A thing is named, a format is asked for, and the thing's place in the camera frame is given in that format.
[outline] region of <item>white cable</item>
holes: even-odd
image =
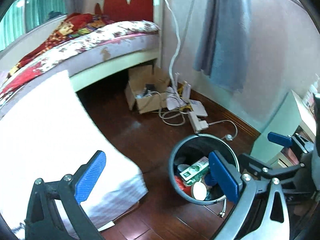
[[[145,96],[148,96],[148,95],[151,96],[152,94],[158,94],[158,95],[159,95],[160,104],[161,104],[161,101],[162,101],[162,99],[161,99],[161,94],[160,94],[158,91],[150,91],[150,92],[149,92],[147,95],[145,95]],[[180,125],[183,125],[183,124],[186,123],[186,119],[185,119],[185,117],[184,117],[184,115],[183,115],[183,114],[185,114],[185,113],[179,111],[179,109],[174,109],[174,110],[172,110],[172,111],[167,111],[167,112],[161,112],[161,111],[162,111],[162,107],[161,107],[161,105],[160,105],[159,112],[158,112],[159,117],[162,119],[162,121],[163,121],[164,123],[166,123],[166,124],[168,124],[168,125],[180,126]],[[169,114],[169,113],[174,113],[174,112],[177,112],[177,114],[174,114],[174,115],[169,116],[169,117],[165,117],[167,114]],[[180,116],[180,115],[182,116],[182,122],[181,122],[181,123],[175,124],[175,123],[168,123],[168,122],[165,121],[165,120],[168,120],[168,119],[172,119],[172,118],[178,117],[178,116]]]
[[[230,120],[221,120],[221,121],[217,121],[217,122],[212,122],[212,123],[209,123],[208,125],[213,125],[213,124],[222,123],[222,122],[231,122],[231,123],[235,126],[235,128],[236,128],[236,133],[235,133],[235,135],[232,137],[232,139],[236,138],[236,136],[238,135],[238,128],[237,128],[236,124],[235,124],[234,122],[230,121]]]
[[[226,209],[227,209],[227,199],[225,198],[223,201],[222,211],[219,213],[219,217],[223,218],[226,215]]]
[[[175,17],[173,11],[171,10],[170,8],[170,5],[169,5],[169,2],[168,0],[164,0],[169,11],[172,13],[172,17],[173,17],[173,20],[174,20],[174,24],[175,24],[175,27],[176,27],[176,35],[177,35],[177,40],[178,40],[178,44],[177,44],[177,48],[176,48],[176,52],[173,54],[172,58],[171,58],[171,62],[170,62],[170,65],[169,65],[169,77],[170,77],[170,80],[171,80],[171,83],[172,83],[172,88],[174,89],[174,92],[177,94],[178,97],[179,94],[178,94],[178,91],[177,91],[177,88],[176,88],[176,84],[175,84],[175,81],[174,81],[174,78],[173,78],[173,64],[174,64],[174,61],[176,59],[176,57],[178,56],[179,54],[179,51],[180,51],[180,46],[181,46],[181,40],[180,40],[180,36],[179,36],[179,26],[178,26],[178,21],[177,21],[177,18]]]

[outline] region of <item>cardboard box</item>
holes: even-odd
[[[157,66],[152,68],[151,65],[130,68],[128,71],[129,81],[124,92],[130,110],[133,109],[135,103],[140,114],[167,107],[165,91],[170,83],[167,72]],[[137,98],[137,95],[143,92],[146,84],[154,84],[160,95]]]

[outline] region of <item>trash can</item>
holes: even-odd
[[[233,150],[223,140],[210,134],[190,135],[181,140],[171,151],[168,169],[170,182],[176,192],[191,203],[198,205],[213,205],[226,198],[226,195],[224,195],[217,184],[210,190],[209,199],[206,201],[196,200],[179,188],[174,177],[177,172],[177,165],[180,164],[179,162],[192,165],[203,156],[208,157],[209,153],[214,150],[218,150],[227,162],[233,164],[239,171],[238,159]]]

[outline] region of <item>red blanket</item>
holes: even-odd
[[[47,50],[70,41],[79,36],[86,35],[107,24],[114,23],[105,16],[93,15],[90,13],[73,13],[60,23],[50,36],[35,50],[25,55],[8,73],[7,81],[14,73],[26,64],[34,60]]]

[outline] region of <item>red headboard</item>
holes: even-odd
[[[104,0],[103,11],[97,3],[95,6],[95,14],[105,14],[116,22],[119,21],[154,21],[153,0]]]

